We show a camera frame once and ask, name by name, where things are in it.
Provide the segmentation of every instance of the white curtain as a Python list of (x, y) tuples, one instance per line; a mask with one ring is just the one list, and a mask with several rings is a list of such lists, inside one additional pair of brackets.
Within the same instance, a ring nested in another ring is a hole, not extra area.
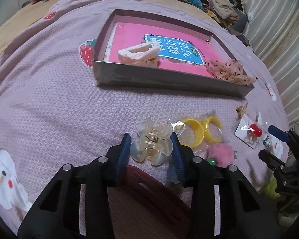
[(244, 35), (276, 83), (289, 125), (299, 134), (299, 0), (248, 0)]

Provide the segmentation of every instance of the blue label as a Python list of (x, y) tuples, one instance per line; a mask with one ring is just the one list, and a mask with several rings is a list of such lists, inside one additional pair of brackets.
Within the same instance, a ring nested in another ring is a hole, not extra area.
[(166, 58), (178, 59), (181, 61), (204, 65), (202, 56), (198, 49), (187, 41), (183, 41), (177, 38), (156, 36), (156, 35), (145, 35), (145, 40), (152, 41), (156, 40), (161, 47), (161, 51), (157, 55)]

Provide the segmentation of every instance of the yellow hair clip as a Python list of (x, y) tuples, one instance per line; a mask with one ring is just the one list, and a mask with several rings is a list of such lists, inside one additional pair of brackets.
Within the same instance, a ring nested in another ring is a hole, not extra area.
[(218, 128), (222, 128), (222, 122), (216, 118), (215, 116), (209, 116), (205, 118), (202, 122), (202, 126), (204, 129), (205, 138), (212, 143), (217, 143), (221, 141), (221, 138), (213, 138), (209, 132), (209, 123), (215, 124)]
[(198, 147), (204, 140), (203, 126), (199, 121), (194, 119), (183, 119), (182, 122), (188, 124), (191, 127), (191, 129), (194, 131), (195, 141), (191, 145), (188, 145), (186, 143), (181, 143), (181, 144), (190, 147), (192, 149)]

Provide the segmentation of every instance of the green strawberry leaf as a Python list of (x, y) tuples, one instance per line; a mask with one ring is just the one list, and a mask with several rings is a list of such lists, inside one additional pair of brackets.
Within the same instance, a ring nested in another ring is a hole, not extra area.
[(86, 43), (89, 45), (89, 46), (94, 46), (96, 44), (96, 39), (93, 39), (93, 40), (88, 40), (86, 41)]

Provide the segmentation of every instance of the green bead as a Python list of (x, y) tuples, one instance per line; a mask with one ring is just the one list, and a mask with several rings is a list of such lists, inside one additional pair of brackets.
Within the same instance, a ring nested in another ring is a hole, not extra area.
[(214, 166), (217, 165), (215, 158), (208, 158), (206, 161), (209, 162), (210, 165), (214, 165)]

